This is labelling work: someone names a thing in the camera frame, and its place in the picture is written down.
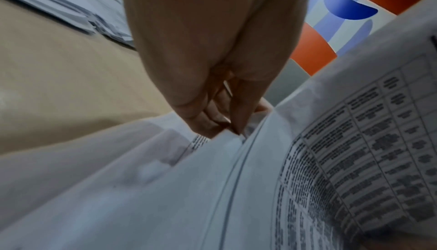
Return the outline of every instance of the human hand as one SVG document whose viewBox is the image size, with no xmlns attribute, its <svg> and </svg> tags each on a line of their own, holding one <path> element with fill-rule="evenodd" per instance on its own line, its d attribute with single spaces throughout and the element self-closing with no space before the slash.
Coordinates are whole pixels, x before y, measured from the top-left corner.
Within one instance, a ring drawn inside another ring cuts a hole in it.
<svg viewBox="0 0 437 250">
<path fill-rule="evenodd" d="M 193 131 L 242 132 L 297 45 L 307 0 L 124 0 L 152 81 Z M 224 90 L 228 81 L 232 96 Z"/>
</svg>

